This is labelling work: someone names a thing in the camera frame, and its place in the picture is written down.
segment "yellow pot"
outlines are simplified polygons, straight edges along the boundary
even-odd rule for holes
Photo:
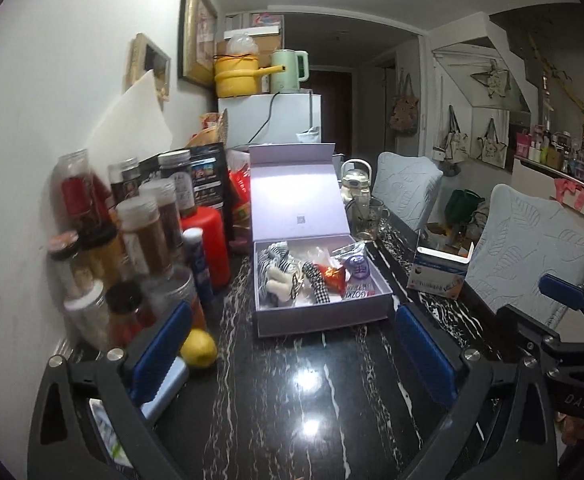
[[[223,56],[214,63],[216,95],[237,97],[261,93],[261,77],[284,72],[283,65],[259,68],[256,56]]]

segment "lavender box lid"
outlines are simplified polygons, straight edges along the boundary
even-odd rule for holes
[[[349,234],[333,153],[325,143],[249,148],[255,242]]]

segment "lemon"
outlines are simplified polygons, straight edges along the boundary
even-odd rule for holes
[[[205,330],[193,328],[181,347],[181,357],[192,368],[207,368],[216,361],[216,344]]]

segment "chair backrest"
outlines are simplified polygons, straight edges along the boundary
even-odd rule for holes
[[[426,156],[383,152],[378,156],[372,195],[417,231],[427,223],[442,178],[443,172]]]
[[[584,231],[558,202],[494,186],[466,281],[494,312],[509,303],[554,328],[567,307],[538,290],[546,272],[584,282]]]

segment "white cutting board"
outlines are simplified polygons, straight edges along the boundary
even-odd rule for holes
[[[150,70],[105,114],[87,141],[90,165],[108,183],[108,165],[136,156],[139,161],[166,152],[172,132],[163,118]]]

